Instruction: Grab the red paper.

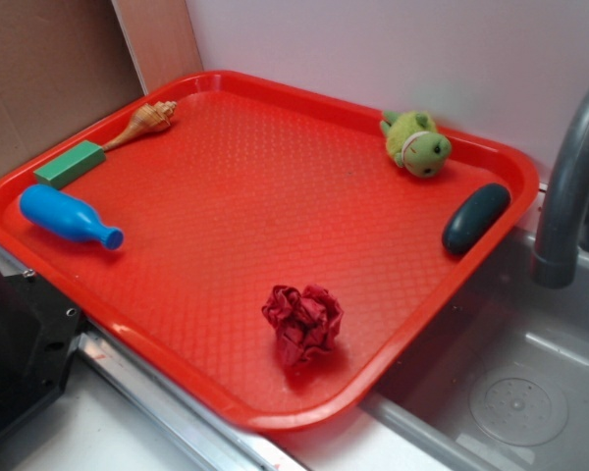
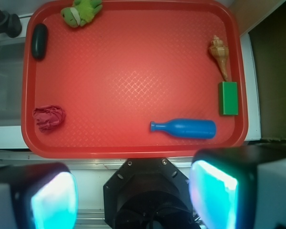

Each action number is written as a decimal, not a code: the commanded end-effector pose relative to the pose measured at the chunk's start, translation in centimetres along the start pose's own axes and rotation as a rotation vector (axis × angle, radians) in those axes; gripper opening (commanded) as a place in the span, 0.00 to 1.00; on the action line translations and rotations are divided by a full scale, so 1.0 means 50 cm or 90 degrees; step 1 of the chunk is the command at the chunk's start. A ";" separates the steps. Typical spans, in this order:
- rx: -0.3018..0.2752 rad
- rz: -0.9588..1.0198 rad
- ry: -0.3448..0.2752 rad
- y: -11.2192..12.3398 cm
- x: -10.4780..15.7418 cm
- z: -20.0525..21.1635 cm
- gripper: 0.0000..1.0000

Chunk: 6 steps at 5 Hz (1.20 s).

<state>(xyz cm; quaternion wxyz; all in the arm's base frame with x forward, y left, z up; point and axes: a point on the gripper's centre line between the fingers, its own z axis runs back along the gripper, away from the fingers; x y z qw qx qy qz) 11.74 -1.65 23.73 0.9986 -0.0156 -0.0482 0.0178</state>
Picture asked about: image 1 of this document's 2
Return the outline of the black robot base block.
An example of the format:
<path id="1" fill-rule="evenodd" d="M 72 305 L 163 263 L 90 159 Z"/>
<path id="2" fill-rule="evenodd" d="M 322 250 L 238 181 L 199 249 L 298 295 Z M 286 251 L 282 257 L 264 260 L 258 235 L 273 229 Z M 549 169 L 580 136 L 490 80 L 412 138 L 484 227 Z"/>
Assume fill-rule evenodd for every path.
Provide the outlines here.
<path id="1" fill-rule="evenodd" d="M 42 276 L 0 271 L 0 441 L 63 394 L 81 324 Z"/>

